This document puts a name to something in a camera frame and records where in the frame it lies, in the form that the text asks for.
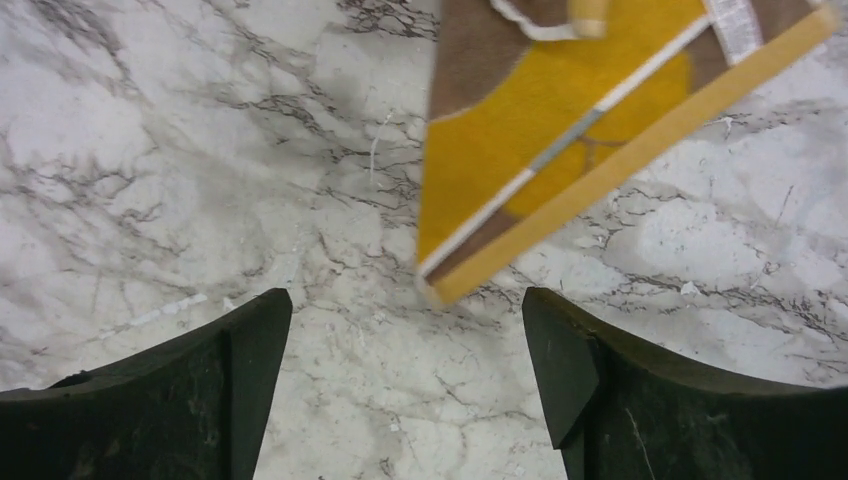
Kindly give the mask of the brown yellow bear towel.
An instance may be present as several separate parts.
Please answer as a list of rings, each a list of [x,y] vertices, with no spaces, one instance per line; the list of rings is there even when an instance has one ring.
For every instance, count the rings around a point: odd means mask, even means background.
[[[444,1],[416,274],[450,304],[838,30],[827,1]]]

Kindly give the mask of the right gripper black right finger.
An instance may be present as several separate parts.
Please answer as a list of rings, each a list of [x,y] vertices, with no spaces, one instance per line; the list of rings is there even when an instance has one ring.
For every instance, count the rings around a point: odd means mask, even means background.
[[[571,479],[843,479],[847,391],[759,379],[607,324],[547,288],[522,318]]]

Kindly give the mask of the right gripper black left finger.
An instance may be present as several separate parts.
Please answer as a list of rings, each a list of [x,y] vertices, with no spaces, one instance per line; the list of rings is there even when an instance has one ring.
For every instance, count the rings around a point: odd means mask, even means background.
[[[5,479],[250,479],[292,318],[274,288],[42,390],[1,395]]]

